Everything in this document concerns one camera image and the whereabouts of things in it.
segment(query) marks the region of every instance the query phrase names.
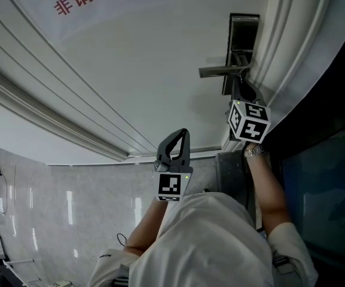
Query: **wristwatch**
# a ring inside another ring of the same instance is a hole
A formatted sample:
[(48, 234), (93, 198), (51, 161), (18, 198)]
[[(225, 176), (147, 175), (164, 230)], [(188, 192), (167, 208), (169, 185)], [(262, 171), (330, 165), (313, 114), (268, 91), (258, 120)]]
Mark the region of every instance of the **wristwatch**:
[(248, 157), (252, 157), (252, 156), (255, 156), (257, 154), (260, 154), (260, 153), (264, 153), (264, 149), (263, 149), (262, 145), (256, 145), (252, 149), (245, 151), (244, 156), (248, 158)]

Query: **white t-shirt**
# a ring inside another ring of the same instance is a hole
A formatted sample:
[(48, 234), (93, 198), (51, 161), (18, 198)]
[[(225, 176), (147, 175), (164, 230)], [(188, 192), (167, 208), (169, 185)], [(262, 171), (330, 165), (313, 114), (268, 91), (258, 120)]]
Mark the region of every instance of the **white t-shirt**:
[(273, 286), (273, 252), (300, 262), (310, 287), (317, 272), (291, 223), (277, 226), (266, 240), (246, 209), (222, 193), (194, 194), (176, 203), (157, 240), (141, 257), (106, 250), (89, 287), (107, 287), (121, 265), (130, 287)]

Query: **glossy floor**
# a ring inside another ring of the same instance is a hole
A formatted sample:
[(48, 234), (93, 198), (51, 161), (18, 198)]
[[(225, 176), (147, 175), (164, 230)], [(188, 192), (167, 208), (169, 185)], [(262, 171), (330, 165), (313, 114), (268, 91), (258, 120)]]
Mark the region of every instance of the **glossy floor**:
[[(191, 166), (186, 193), (213, 188), (213, 159)], [(38, 286), (61, 279), (86, 286), (99, 253), (122, 248), (117, 233), (128, 236), (153, 198), (151, 164), (50, 167), (0, 150), (0, 168), (4, 249), (11, 260), (35, 260), (16, 270), (39, 276)]]

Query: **shirt sleeve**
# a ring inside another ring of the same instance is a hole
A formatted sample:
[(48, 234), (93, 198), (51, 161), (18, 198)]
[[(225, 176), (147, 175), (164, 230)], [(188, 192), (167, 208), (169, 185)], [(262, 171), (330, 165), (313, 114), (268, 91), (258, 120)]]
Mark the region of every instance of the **shirt sleeve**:
[(298, 260), (304, 267), (309, 286), (314, 287), (318, 273), (310, 258), (308, 249), (293, 223), (285, 222), (275, 227), (268, 236), (268, 244), (273, 251), (273, 255), (280, 254)]
[(107, 287), (119, 275), (121, 265), (130, 267), (139, 257), (135, 254), (108, 249), (98, 258), (94, 272), (88, 282), (88, 287)]

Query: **person's left arm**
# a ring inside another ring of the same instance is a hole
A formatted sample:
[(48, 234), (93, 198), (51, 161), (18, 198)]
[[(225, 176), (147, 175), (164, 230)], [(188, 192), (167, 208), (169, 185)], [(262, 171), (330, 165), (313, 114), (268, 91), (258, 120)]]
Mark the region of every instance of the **person's left arm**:
[(142, 256), (155, 242), (168, 202), (153, 199), (138, 226), (133, 230), (123, 251)]

